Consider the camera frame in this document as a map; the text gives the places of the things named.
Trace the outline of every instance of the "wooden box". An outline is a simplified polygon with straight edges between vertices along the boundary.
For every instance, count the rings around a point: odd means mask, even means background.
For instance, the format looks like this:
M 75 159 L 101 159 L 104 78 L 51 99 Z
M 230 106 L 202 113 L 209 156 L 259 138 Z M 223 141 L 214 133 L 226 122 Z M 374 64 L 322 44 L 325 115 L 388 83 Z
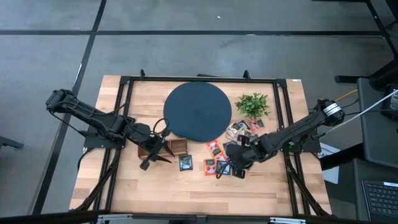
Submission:
M 185 138 L 168 140 L 167 144 L 175 156 L 188 155 L 187 140 Z M 149 153 L 145 151 L 145 149 L 138 146 L 138 157 L 140 159 L 144 160 L 148 154 Z M 162 149 L 159 152 L 159 156 L 170 157 L 171 155 Z

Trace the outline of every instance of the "round black platform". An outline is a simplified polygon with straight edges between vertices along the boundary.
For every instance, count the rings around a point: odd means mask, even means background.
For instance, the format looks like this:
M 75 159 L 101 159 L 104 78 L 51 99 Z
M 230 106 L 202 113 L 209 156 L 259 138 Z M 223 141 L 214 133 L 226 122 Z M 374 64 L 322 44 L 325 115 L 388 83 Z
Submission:
M 218 87 L 190 82 L 174 89 L 164 104 L 164 118 L 175 135 L 198 142 L 218 138 L 231 121 L 231 103 Z

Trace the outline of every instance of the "computer keyboard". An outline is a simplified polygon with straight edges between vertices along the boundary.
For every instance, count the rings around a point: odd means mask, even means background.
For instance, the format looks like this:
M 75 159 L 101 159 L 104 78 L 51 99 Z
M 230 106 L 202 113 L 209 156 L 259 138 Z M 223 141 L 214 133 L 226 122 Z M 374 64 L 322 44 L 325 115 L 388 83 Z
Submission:
M 398 184 L 364 180 L 363 187 L 368 211 L 371 214 L 398 217 Z

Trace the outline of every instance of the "wooden table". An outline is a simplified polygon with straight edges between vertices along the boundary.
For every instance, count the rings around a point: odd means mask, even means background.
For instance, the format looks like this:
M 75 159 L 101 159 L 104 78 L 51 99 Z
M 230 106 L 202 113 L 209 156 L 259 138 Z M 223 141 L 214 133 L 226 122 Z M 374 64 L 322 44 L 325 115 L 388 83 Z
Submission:
M 106 75 L 99 90 L 96 108 L 112 111 L 118 92 L 120 76 Z M 164 102 L 169 93 L 183 82 L 135 81 L 132 91 L 129 116 L 137 122 L 153 126 L 163 117 Z M 232 105 L 232 121 L 244 117 L 237 111 L 234 102 L 243 93 L 268 95 L 269 115 L 264 116 L 266 129 L 263 133 L 278 128 L 277 113 L 272 84 L 264 83 L 211 83 L 228 96 Z M 287 80 L 290 104 L 294 121 L 308 115 L 307 104 L 300 80 Z M 282 89 L 279 90 L 284 123 L 287 115 Z M 173 134 L 168 139 L 177 138 Z M 218 138 L 226 142 L 224 134 Z M 127 141 L 122 150 L 116 178 L 112 212 L 124 213 L 183 213 L 208 215 L 292 215 L 287 175 L 282 153 L 263 163 L 255 163 L 245 179 L 223 175 L 204 176 L 203 160 L 211 159 L 205 144 L 188 141 L 188 153 L 192 155 L 193 170 L 180 172 L 178 158 L 169 158 L 172 164 L 151 162 L 147 171 L 139 168 L 137 146 Z M 94 149 L 82 160 L 70 208 L 79 206 L 97 184 L 103 161 L 104 149 Z M 310 153 L 301 155 L 305 183 L 318 203 L 331 212 L 320 163 Z M 100 208 L 104 208 L 108 186 L 105 185 Z M 300 191 L 296 186 L 299 211 L 302 213 Z

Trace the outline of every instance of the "green plant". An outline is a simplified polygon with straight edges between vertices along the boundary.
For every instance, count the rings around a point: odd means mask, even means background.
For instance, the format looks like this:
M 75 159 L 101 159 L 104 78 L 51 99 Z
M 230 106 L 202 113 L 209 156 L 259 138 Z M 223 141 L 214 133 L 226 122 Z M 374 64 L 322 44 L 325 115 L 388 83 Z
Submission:
M 267 95 L 261 95 L 260 93 L 254 93 L 252 96 L 243 95 L 239 97 L 241 101 L 236 102 L 235 105 L 238 110 L 245 116 L 256 119 L 260 118 L 263 114 L 268 115 L 267 109 Z

